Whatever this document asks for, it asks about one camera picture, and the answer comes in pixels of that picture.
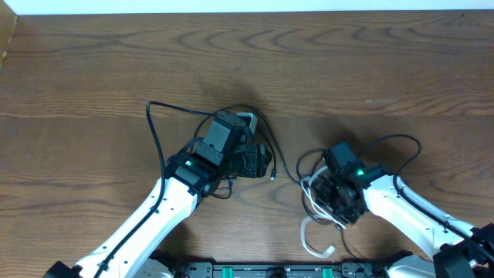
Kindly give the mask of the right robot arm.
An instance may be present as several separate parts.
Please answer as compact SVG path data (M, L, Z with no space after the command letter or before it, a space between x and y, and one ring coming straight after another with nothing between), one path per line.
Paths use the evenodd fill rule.
M300 185L315 219L340 228L364 213L381 217L427 256L397 255L375 265L382 277L491 277L493 225L482 228L442 211L411 190L396 171L376 163L366 166L342 142L323 150L323 167L301 178Z

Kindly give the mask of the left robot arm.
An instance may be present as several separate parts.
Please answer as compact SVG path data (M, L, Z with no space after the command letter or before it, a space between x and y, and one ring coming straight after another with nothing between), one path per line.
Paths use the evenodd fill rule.
M272 160L254 142L252 113L219 111L205 137L192 138L161 165L162 176L151 193L101 246L74 266L60 261L47 277L171 277L173 270L152 260L163 239L188 218L204 198L217 196L222 181L262 178Z

